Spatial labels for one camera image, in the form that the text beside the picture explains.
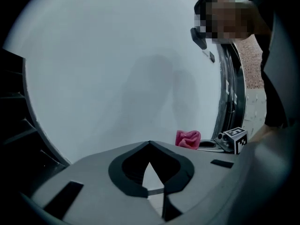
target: black slot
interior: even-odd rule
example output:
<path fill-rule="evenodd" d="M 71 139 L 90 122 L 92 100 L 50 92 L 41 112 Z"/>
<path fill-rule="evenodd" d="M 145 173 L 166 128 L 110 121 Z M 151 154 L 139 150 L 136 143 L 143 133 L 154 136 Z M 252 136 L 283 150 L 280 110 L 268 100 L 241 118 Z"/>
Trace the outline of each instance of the black slot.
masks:
<path fill-rule="evenodd" d="M 213 142 L 201 142 L 199 145 L 201 148 L 214 148 L 215 146 Z"/>
<path fill-rule="evenodd" d="M 221 166 L 221 167 L 227 167 L 227 168 L 232 168 L 232 166 L 233 166 L 233 163 L 231 163 L 231 162 L 221 161 L 221 160 L 217 160 L 217 159 L 212 160 L 210 163 Z"/>
<path fill-rule="evenodd" d="M 83 184 L 69 182 L 44 208 L 52 216 L 62 219 L 75 198 L 78 196 Z"/>

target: person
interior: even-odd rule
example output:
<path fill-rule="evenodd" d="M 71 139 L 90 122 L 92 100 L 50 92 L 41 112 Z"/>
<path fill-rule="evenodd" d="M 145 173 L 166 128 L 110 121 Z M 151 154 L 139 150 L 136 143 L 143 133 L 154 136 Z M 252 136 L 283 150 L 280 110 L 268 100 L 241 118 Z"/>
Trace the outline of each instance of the person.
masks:
<path fill-rule="evenodd" d="M 264 125 L 251 138 L 257 142 L 285 123 L 285 112 L 280 98 L 263 69 L 269 55 L 273 26 L 273 10 L 263 0 L 198 0 L 194 7 L 206 38 L 219 43 L 246 39 L 254 34 L 261 50 L 261 73 L 267 96 Z"/>

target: pink sock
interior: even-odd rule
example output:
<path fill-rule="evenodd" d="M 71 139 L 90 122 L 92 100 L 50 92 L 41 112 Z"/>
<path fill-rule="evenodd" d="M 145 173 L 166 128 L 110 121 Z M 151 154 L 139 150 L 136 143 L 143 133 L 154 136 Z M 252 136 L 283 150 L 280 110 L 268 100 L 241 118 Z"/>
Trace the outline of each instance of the pink sock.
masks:
<path fill-rule="evenodd" d="M 197 149 L 200 145 L 201 134 L 198 131 L 177 131 L 175 145 L 183 148 Z"/>

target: black and white cube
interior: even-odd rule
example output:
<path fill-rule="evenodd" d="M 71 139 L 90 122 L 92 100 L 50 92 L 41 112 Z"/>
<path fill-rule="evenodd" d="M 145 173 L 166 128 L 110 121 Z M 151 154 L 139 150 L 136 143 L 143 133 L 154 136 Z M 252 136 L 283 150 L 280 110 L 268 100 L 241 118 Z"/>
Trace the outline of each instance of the black and white cube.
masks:
<path fill-rule="evenodd" d="M 234 145 L 234 154 L 239 154 L 248 142 L 248 131 L 240 127 L 228 130 L 224 134 L 228 136 L 229 142 Z"/>

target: black strip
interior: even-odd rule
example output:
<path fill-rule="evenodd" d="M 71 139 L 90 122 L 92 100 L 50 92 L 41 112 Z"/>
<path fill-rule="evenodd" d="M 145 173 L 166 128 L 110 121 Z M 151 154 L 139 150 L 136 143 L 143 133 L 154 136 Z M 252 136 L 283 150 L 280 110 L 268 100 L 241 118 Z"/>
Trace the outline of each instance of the black strip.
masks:
<path fill-rule="evenodd" d="M 210 163 L 221 166 L 221 167 L 227 167 L 227 168 L 232 168 L 232 166 L 233 166 L 232 162 L 226 162 L 226 161 L 221 161 L 221 160 L 217 160 L 217 159 L 212 160 Z"/>
<path fill-rule="evenodd" d="M 173 204 L 170 202 L 169 197 L 165 195 L 162 218 L 167 222 L 180 216 L 181 214 L 182 212 L 180 212 L 177 208 L 175 208 Z"/>
<path fill-rule="evenodd" d="M 236 154 L 239 154 L 239 147 L 237 141 L 235 141 L 235 152 Z"/>
<path fill-rule="evenodd" d="M 83 184 L 69 182 L 44 208 L 52 216 L 62 219 L 82 189 Z"/>

